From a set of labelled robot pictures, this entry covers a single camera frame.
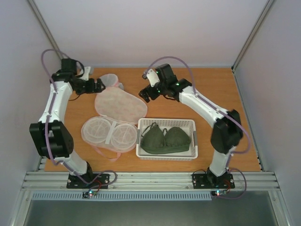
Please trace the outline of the dark green lace bra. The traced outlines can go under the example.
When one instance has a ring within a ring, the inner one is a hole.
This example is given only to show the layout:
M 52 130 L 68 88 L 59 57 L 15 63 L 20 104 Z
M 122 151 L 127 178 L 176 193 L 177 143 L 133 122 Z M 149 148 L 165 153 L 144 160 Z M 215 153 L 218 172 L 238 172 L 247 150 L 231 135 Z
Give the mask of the dark green lace bra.
M 172 154 L 189 150 L 191 138 L 180 127 L 164 128 L 154 122 L 141 134 L 140 147 L 149 154 Z

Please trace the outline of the floral bra laundry bag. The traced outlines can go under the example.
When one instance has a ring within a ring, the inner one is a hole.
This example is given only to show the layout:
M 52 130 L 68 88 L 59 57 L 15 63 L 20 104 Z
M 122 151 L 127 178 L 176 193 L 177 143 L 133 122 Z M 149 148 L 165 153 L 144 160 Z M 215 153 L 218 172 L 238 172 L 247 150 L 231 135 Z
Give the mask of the floral bra laundry bag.
M 115 162 L 136 147 L 138 121 L 147 115 L 147 105 L 118 87 L 107 87 L 95 98 L 98 116 L 81 128 L 82 139 L 98 154 Z

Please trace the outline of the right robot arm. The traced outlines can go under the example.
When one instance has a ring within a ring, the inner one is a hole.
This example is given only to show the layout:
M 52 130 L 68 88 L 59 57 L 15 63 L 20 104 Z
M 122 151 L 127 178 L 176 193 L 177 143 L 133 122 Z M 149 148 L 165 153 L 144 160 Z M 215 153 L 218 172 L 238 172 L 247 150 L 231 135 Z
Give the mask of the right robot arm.
M 194 110 L 211 126 L 210 142 L 214 154 L 206 176 L 211 187 L 219 186 L 227 175 L 230 155 L 243 137 L 239 113 L 219 107 L 200 94 L 188 80 L 177 79 L 169 64 L 147 69 L 142 77 L 149 81 L 149 85 L 139 92 L 145 102 L 167 96 Z

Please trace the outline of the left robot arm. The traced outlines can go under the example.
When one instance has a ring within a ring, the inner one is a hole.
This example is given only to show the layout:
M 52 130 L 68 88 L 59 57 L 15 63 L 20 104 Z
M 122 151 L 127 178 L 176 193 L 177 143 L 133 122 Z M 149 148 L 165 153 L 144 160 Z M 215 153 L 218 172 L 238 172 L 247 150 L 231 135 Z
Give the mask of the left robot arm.
M 89 78 L 89 69 L 82 66 L 79 71 L 79 64 L 71 58 L 61 60 L 61 69 L 50 77 L 45 111 L 37 123 L 30 125 L 29 132 L 41 157 L 48 158 L 54 165 L 63 165 L 83 187 L 90 187 L 96 177 L 89 163 L 74 150 L 73 137 L 64 125 L 64 118 L 73 92 L 78 96 L 101 93 L 106 87 L 101 79 Z

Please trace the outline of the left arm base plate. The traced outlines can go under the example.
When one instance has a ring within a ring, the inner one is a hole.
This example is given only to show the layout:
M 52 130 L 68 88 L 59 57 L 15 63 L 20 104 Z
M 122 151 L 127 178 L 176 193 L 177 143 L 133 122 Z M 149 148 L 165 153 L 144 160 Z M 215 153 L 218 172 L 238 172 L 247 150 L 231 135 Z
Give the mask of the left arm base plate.
M 101 189 L 107 189 L 108 183 L 110 182 L 110 175 L 108 173 L 101 174 L 97 177 L 94 182 L 91 182 L 96 174 L 93 174 L 91 178 L 87 175 L 81 175 L 82 179 L 86 181 L 86 183 L 81 180 L 78 176 L 69 175 L 67 179 L 67 189 L 89 189 L 91 187 L 99 188 L 102 185 Z

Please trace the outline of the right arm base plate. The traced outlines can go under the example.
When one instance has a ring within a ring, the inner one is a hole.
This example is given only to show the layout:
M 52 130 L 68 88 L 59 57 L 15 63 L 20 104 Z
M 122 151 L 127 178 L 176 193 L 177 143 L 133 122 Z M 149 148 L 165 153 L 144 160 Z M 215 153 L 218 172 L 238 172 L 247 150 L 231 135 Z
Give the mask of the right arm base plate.
M 192 184 L 194 189 L 233 189 L 235 188 L 233 175 L 224 173 L 220 177 L 203 173 L 193 173 Z

